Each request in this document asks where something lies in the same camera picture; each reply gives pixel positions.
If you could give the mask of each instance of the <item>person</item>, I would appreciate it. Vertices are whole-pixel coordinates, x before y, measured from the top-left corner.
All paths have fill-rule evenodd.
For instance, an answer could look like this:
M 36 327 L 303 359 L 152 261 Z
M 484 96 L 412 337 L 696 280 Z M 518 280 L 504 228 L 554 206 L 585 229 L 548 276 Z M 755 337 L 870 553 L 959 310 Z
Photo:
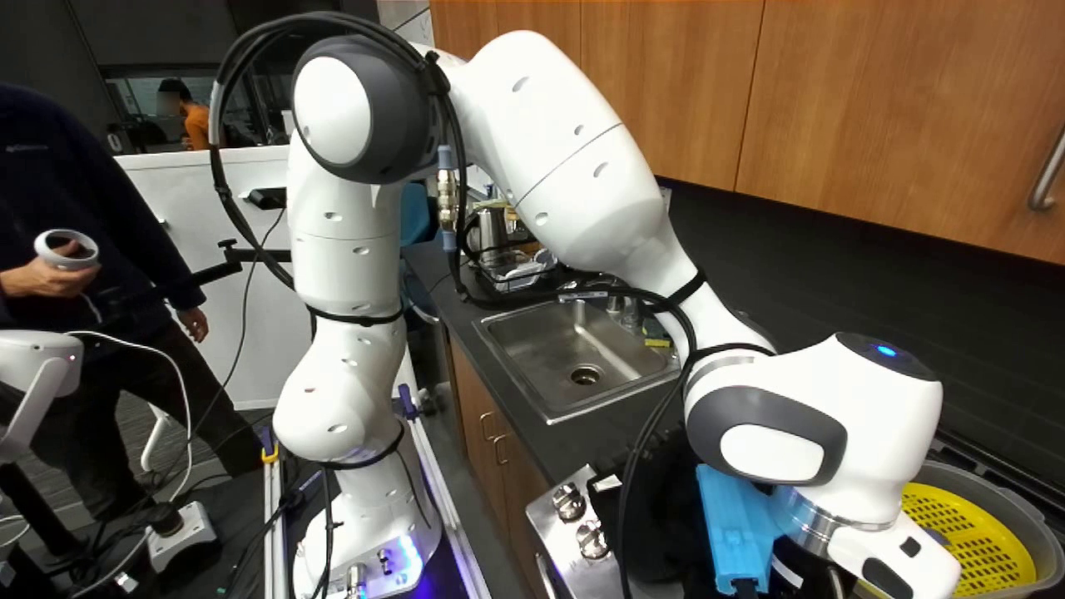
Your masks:
M 39 261 L 35 241 L 54 228 L 95 238 L 96 266 Z M 39 94 L 0 85 L 0 331 L 96 331 L 152 345 L 179 365 L 191 398 L 192 424 L 163 355 L 79 334 L 79 389 L 54 404 L 35 454 L 69 476 L 99 523 L 149 508 L 118 431 L 125 389 L 192 426 L 230 476 L 259 469 L 255 431 L 191 344 L 209 334 L 203 301 L 107 148 Z
M 161 80 L 163 109 L 178 114 L 184 125 L 186 150 L 208 150 L 208 108 L 192 105 L 192 94 L 184 80 Z

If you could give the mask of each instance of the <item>wall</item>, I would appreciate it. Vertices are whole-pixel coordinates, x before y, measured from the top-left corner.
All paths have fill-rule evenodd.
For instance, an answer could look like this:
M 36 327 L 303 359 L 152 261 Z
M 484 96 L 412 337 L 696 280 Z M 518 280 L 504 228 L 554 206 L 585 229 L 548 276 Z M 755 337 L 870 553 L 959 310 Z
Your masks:
M 1065 494 L 1065 269 L 691 187 L 672 220 L 784 350 L 832 331 L 908 345 L 946 381 L 946 433 Z
M 343 12 L 376 20 L 376 0 L 228 0 L 228 7 L 234 13 L 236 34 L 244 34 L 252 23 L 303 12 Z
M 107 86 L 67 0 L 3 0 L 0 80 L 54 96 L 105 136 Z
M 376 0 L 381 23 L 403 39 L 433 46 L 431 0 Z
M 213 66 L 230 39 L 221 0 L 69 0 L 99 71 L 112 66 Z

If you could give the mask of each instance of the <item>faucet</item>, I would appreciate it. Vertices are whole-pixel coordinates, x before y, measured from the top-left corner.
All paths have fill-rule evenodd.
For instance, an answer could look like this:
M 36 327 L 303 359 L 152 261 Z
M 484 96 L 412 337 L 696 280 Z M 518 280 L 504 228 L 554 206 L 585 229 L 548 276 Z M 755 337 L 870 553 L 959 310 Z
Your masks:
M 638 301 L 637 296 L 608 296 L 607 314 L 620 321 L 632 337 L 644 334 Z
M 562 280 L 559 282 L 559 302 L 574 308 L 574 327 L 585 327 L 588 323 L 588 296 L 579 294 L 579 280 Z

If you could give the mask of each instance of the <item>blue object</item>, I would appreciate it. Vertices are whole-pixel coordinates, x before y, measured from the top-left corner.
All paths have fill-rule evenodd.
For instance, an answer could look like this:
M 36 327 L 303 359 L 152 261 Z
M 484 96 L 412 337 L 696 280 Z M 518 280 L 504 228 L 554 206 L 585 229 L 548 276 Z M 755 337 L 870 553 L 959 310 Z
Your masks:
M 397 411 L 399 411 L 403 419 L 415 419 L 415 416 L 419 416 L 419 408 L 412 404 L 407 382 L 399 382 L 399 398 L 397 398 L 394 404 L 397 404 Z
M 899 355 L 896 345 L 886 345 L 886 344 L 879 344 L 877 352 L 879 352 L 883 359 L 896 359 L 896 355 Z
M 772 542 L 784 536 L 770 497 L 706 463 L 696 465 L 696 485 L 715 592 L 736 597 L 744 584 L 755 584 L 770 597 Z

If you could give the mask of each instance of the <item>yellow basket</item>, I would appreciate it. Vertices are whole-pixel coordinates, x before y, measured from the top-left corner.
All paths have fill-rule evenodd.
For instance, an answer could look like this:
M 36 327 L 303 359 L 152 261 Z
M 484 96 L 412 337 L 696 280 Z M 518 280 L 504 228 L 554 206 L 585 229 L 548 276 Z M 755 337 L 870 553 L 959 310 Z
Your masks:
M 902 508 L 961 564 L 957 597 L 993 597 L 1002 591 L 1034 586 L 1034 558 L 1027 542 L 1002 527 L 990 508 L 959 494 L 908 484 Z

